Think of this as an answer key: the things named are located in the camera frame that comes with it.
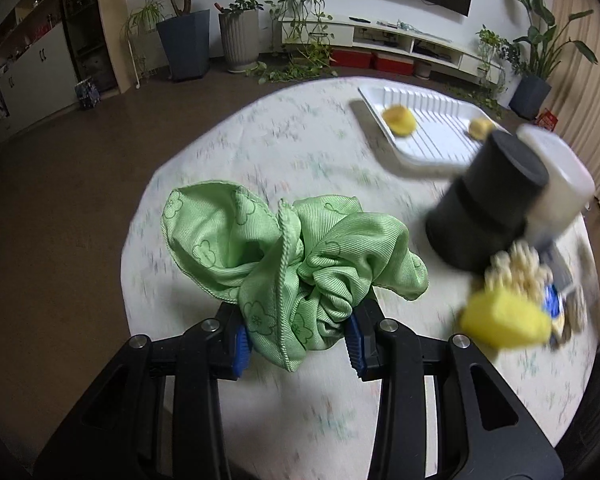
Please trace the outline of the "yellow rectangular sponge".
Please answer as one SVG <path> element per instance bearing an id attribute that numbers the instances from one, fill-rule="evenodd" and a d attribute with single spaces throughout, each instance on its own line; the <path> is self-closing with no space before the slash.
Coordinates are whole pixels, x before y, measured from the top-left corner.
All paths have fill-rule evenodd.
<path id="1" fill-rule="evenodd" d="M 495 350 L 516 349 L 547 344 L 552 321 L 524 296 L 497 288 L 470 296 L 460 316 L 460 329 Z"/>

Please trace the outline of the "cream chenille loop scrubber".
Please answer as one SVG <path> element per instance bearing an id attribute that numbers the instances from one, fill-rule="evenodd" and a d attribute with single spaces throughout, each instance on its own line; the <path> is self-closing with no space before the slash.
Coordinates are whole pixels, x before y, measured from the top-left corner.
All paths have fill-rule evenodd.
<path id="1" fill-rule="evenodd" d="M 506 289 L 541 307 L 553 272 L 540 261 L 538 251 L 525 240 L 516 240 L 508 252 L 497 252 L 484 274 L 486 290 Z"/>

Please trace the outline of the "light blue tissue pack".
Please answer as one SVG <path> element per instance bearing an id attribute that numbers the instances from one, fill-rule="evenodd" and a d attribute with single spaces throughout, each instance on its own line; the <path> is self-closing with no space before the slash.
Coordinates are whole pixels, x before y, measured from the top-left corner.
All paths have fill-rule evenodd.
<path id="1" fill-rule="evenodd" d="M 551 244 L 542 252 L 540 257 L 542 263 L 546 264 L 553 273 L 553 285 L 558 295 L 568 297 L 572 294 L 576 290 L 577 284 L 558 247 Z"/>

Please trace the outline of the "yellow egg-shaped sponge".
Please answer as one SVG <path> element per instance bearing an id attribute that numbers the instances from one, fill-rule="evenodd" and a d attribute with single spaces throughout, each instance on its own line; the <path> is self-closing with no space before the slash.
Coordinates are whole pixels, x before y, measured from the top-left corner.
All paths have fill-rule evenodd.
<path id="1" fill-rule="evenodd" d="M 415 116 L 403 105 L 390 106 L 382 112 L 381 116 L 395 136 L 410 136 L 416 131 Z"/>

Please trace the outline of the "tan peanut-shaped sponge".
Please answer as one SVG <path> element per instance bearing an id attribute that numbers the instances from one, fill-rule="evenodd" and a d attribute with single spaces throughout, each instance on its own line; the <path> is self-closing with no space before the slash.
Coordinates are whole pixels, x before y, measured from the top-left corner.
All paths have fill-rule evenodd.
<path id="1" fill-rule="evenodd" d="M 468 136 L 478 142 L 484 142 L 491 132 L 496 129 L 496 125 L 490 118 L 477 117 L 471 119 L 468 126 Z"/>

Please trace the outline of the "beige knitted cloth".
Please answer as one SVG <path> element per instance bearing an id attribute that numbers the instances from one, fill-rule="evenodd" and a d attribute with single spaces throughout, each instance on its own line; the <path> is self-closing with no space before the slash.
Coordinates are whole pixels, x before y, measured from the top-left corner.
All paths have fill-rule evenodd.
<path id="1" fill-rule="evenodd" d="M 580 334 L 588 325 L 588 305 L 584 290 L 578 283 L 570 284 L 564 292 L 566 321 L 574 334 Z"/>

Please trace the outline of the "white plastic tray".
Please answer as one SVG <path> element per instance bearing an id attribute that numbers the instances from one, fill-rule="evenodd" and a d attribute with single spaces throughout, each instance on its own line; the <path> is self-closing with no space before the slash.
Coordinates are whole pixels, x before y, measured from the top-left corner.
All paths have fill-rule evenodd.
<path id="1" fill-rule="evenodd" d="M 396 157 L 412 168 L 460 174 L 481 148 L 481 142 L 469 134 L 470 124 L 478 120 L 501 127 L 474 104 L 409 84 L 368 82 L 358 92 Z M 415 117 L 415 131 L 409 136 L 394 134 L 382 117 L 395 105 L 406 107 Z"/>

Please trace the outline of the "translucent plastic storage box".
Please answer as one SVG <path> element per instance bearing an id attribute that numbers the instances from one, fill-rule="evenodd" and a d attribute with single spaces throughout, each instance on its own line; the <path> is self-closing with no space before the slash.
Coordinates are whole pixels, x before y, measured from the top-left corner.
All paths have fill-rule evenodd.
<path id="1" fill-rule="evenodd" d="M 554 132 L 525 124 L 516 135 L 539 156 L 548 172 L 546 187 L 528 211 L 524 232 L 524 239 L 542 252 L 593 199 L 595 183 L 576 153 Z"/>

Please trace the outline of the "red storage box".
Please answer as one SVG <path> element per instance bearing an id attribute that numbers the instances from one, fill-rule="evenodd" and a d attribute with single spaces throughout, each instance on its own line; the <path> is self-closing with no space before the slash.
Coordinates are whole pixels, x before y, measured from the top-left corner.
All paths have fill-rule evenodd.
<path id="1" fill-rule="evenodd" d="M 334 67 L 370 68 L 373 64 L 372 52 L 360 49 L 332 49 L 329 63 Z"/>
<path id="2" fill-rule="evenodd" d="M 415 62 L 403 55 L 395 55 L 386 52 L 374 54 L 375 70 L 380 72 L 412 76 L 415 70 Z"/>

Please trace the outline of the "trailing pothos plant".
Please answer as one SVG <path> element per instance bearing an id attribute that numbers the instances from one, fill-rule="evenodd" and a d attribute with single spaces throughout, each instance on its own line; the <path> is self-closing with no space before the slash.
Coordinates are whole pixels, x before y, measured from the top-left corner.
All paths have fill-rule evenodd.
<path id="1" fill-rule="evenodd" d="M 286 60 L 273 65 L 258 61 L 246 74 L 257 77 L 260 84 L 336 76 L 332 68 L 335 36 L 329 31 L 332 16 L 325 11 L 325 1 L 266 0 L 266 4 L 272 28 L 279 31 L 279 42 L 276 46 L 272 38 L 272 49 L 274 54 L 285 55 Z"/>

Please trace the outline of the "white tv console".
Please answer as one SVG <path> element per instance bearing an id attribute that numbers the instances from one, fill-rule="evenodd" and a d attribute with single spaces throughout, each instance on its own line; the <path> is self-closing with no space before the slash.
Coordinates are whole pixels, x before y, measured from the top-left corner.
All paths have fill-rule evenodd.
<path id="1" fill-rule="evenodd" d="M 474 49 L 453 44 L 450 40 L 419 32 L 414 27 L 335 16 L 329 31 L 335 38 L 332 48 L 357 48 L 427 62 L 432 68 L 443 68 L 459 77 L 483 79 L 489 84 L 502 84 L 504 68 L 494 60 L 486 62 Z"/>

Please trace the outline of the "small blue patterned box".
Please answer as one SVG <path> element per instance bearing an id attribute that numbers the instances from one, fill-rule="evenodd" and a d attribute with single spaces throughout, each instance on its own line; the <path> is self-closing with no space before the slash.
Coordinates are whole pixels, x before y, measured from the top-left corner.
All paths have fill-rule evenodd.
<path id="1" fill-rule="evenodd" d="M 92 77 L 79 81 L 74 86 L 74 91 L 81 110 L 92 110 L 102 99 Z"/>

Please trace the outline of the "white ribbed planter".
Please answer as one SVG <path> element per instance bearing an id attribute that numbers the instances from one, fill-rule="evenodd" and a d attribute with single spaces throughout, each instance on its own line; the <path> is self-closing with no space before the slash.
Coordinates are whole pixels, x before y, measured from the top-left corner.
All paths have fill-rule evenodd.
<path id="1" fill-rule="evenodd" d="M 227 70 L 233 74 L 251 70 L 260 54 L 259 11 L 221 14 L 219 23 Z"/>

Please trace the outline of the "beige curtain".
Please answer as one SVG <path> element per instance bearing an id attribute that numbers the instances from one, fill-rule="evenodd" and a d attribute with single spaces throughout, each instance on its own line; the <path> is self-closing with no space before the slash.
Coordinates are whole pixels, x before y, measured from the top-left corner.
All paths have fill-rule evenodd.
<path id="1" fill-rule="evenodd" d="M 558 118 L 556 132 L 588 168 L 600 200 L 600 3 L 598 0 L 554 0 L 553 12 L 563 25 L 570 14 L 592 9 L 588 18 L 569 25 L 566 36 L 580 39 L 596 54 L 592 64 L 573 46 L 562 51 L 545 106 Z"/>

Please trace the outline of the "white cabinet wall unit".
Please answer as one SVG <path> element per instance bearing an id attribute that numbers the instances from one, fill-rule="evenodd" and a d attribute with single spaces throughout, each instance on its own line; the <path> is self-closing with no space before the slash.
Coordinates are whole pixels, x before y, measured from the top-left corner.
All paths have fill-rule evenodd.
<path id="1" fill-rule="evenodd" d="M 0 0 L 0 143 L 76 107 L 60 0 Z"/>

